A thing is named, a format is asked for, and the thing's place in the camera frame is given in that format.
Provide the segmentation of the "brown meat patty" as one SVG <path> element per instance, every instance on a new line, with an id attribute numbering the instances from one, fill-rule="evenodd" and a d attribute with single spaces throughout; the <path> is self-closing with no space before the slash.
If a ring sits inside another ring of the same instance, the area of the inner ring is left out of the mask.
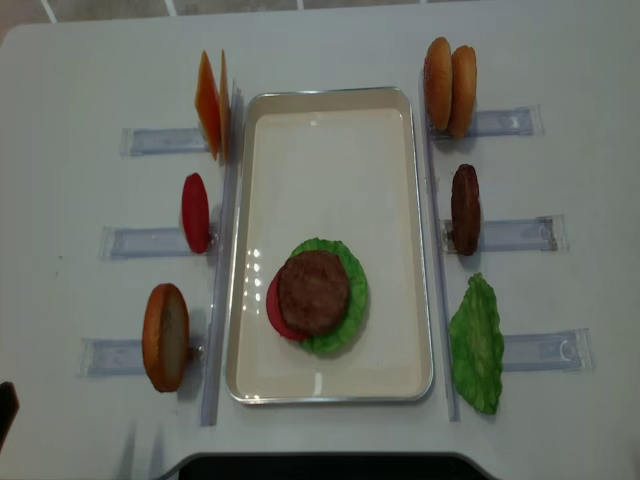
<path id="1" fill-rule="evenodd" d="M 309 336 L 330 333 L 344 319 L 350 284 L 341 260 L 325 250 L 303 251 L 280 270 L 277 296 L 284 324 Z"/>
<path id="2" fill-rule="evenodd" d="M 477 250 L 481 230 L 479 184 L 472 165 L 461 164 L 453 178 L 451 194 L 453 242 L 458 254 Z"/>

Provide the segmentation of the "red tomato slice on tray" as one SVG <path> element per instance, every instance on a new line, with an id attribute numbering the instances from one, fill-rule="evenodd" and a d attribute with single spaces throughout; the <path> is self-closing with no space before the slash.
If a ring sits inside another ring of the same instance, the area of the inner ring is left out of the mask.
<path id="1" fill-rule="evenodd" d="M 305 332 L 295 330 L 289 327 L 283 320 L 279 298 L 278 298 L 278 284 L 281 271 L 278 271 L 271 281 L 266 295 L 266 313 L 271 326 L 285 339 L 301 342 L 304 341 L 309 335 Z"/>

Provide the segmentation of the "green lettuce leaf on tray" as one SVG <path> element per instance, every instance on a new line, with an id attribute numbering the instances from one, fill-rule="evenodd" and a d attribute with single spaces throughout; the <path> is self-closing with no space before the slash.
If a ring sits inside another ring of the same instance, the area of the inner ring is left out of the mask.
<path id="1" fill-rule="evenodd" d="M 310 336 L 298 344 L 316 356 L 339 355 L 357 339 L 366 323 L 369 302 L 369 285 L 360 261 L 339 240 L 311 238 L 299 244 L 290 254 L 293 258 L 306 251 L 326 251 L 336 255 L 349 280 L 350 294 L 341 323 L 325 335 Z"/>

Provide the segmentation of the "upright red tomato slice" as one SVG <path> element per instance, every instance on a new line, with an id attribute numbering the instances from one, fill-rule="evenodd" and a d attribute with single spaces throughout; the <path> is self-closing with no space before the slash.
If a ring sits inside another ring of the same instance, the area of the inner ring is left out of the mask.
<path id="1" fill-rule="evenodd" d="M 187 243 L 192 252 L 204 253 L 210 243 L 209 205 L 206 189 L 198 173 L 189 175 L 184 182 L 181 216 Z"/>

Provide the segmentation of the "upright green lettuce leaf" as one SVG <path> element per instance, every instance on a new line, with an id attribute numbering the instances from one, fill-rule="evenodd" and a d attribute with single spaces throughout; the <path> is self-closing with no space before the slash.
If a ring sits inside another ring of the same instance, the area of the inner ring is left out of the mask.
<path id="1" fill-rule="evenodd" d="M 497 413 L 505 342 L 494 289 L 476 273 L 449 324 L 453 380 L 476 411 Z"/>

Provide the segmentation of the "clear holder for tomato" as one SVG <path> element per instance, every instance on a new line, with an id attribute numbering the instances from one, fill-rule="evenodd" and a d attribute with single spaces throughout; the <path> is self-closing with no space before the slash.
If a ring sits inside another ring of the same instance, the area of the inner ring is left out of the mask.
<path id="1" fill-rule="evenodd" d="M 112 261 L 194 255 L 180 227 L 104 227 L 99 247 L 99 258 Z"/>

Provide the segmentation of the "clear holder for cheese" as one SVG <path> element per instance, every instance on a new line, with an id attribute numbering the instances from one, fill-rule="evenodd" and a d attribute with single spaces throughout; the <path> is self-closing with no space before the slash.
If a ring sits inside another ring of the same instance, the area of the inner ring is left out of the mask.
<path id="1" fill-rule="evenodd" d="M 199 128 L 125 128 L 119 152 L 122 157 L 203 153 L 209 146 Z"/>

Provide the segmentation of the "clear holder for patties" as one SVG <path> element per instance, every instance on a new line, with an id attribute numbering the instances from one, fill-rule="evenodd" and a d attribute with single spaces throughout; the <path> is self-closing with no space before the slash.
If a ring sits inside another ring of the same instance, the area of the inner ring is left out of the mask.
<path id="1" fill-rule="evenodd" d="M 569 242 L 563 215 L 484 222 L 477 252 L 565 252 Z"/>

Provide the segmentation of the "clear holder for lettuce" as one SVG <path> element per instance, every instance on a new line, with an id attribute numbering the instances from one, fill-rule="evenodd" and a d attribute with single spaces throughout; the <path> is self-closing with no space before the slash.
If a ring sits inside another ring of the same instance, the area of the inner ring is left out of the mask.
<path id="1" fill-rule="evenodd" d="M 595 361 L 587 328 L 546 334 L 506 335 L 504 372 L 593 370 Z"/>

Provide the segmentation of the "white rectangular metal tray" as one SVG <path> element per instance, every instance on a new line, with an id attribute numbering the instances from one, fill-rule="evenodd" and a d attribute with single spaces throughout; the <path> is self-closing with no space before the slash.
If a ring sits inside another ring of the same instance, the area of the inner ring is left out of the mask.
<path id="1" fill-rule="evenodd" d="M 245 405 L 413 401 L 433 380 L 413 111 L 395 87 L 263 94 L 248 105 L 234 205 L 225 377 Z M 340 350 L 282 338 L 267 290 L 311 239 L 367 280 Z"/>

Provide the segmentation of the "upright bun half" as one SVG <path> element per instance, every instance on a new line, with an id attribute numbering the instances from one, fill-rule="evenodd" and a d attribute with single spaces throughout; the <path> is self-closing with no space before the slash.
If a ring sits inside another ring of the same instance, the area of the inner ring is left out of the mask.
<path id="1" fill-rule="evenodd" d="M 161 393 L 176 392 L 189 357 L 189 314 L 181 291 L 172 283 L 157 285 L 148 298 L 142 356 L 153 387 Z"/>
<path id="2" fill-rule="evenodd" d="M 448 126 L 452 103 L 452 61 L 449 42 L 436 38 L 427 50 L 423 70 L 426 112 L 437 130 Z"/>
<path id="3" fill-rule="evenodd" d="M 452 103 L 448 124 L 449 134 L 462 139 L 471 125 L 477 88 L 475 50 L 467 45 L 458 47 L 452 61 Z"/>

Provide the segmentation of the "right upright bun half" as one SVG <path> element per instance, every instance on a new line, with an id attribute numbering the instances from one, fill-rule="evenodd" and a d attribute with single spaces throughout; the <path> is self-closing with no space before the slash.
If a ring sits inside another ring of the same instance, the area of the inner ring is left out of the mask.
<path id="1" fill-rule="evenodd" d="M 448 124 L 449 134 L 462 139 L 471 125 L 477 88 L 475 50 L 467 45 L 458 47 L 452 61 L 452 103 Z"/>

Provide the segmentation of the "black base at bottom edge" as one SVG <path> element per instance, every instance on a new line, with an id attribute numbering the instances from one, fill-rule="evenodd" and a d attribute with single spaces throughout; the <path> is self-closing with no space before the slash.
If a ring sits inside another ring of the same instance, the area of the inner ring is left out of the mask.
<path id="1" fill-rule="evenodd" d="M 485 479 L 453 456 L 296 454 L 204 456 L 180 468 L 180 479 Z"/>

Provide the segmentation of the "left long clear acrylic rail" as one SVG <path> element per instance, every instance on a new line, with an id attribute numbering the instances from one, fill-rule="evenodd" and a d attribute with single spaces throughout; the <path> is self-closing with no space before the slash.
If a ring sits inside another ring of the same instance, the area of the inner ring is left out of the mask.
<path id="1" fill-rule="evenodd" d="M 237 189 L 239 184 L 242 142 L 244 135 L 244 98 L 237 82 L 231 94 L 229 160 L 224 169 L 223 196 L 218 235 L 215 244 L 215 282 L 208 328 L 208 346 L 204 368 L 204 384 L 200 423 L 202 427 L 217 422 L 219 392 L 222 378 L 225 327 L 230 311 L 232 263 L 235 258 L 234 229 L 236 223 Z"/>

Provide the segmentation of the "long clear acrylic rail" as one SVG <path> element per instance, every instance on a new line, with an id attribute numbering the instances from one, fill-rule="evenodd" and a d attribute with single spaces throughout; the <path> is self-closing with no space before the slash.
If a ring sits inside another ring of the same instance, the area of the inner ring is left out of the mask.
<path id="1" fill-rule="evenodd" d="M 440 233 L 440 218 L 438 211 L 438 192 L 435 170 L 432 159 L 432 145 L 430 137 L 430 123 L 426 112 L 426 94 L 424 93 L 424 70 L 419 73 L 419 95 L 421 113 L 421 136 L 424 155 L 426 177 L 426 192 L 429 204 L 429 229 L 432 242 L 433 270 L 435 276 L 435 290 L 437 299 L 438 324 L 443 355 L 444 385 L 446 390 L 448 417 L 450 422 L 460 421 L 460 401 L 456 391 L 452 374 L 452 357 L 449 340 L 449 312 L 447 283 L 444 267 L 443 244 Z"/>
<path id="2" fill-rule="evenodd" d="M 239 184 L 242 142 L 244 135 L 244 98 L 237 82 L 231 94 L 229 160 L 224 169 L 223 196 L 218 235 L 215 244 L 215 282 L 208 328 L 208 346 L 204 368 L 204 384 L 200 423 L 202 427 L 217 422 L 219 392 L 222 378 L 225 327 L 230 311 L 232 263 L 235 258 L 234 229 L 236 223 L 237 189 Z"/>

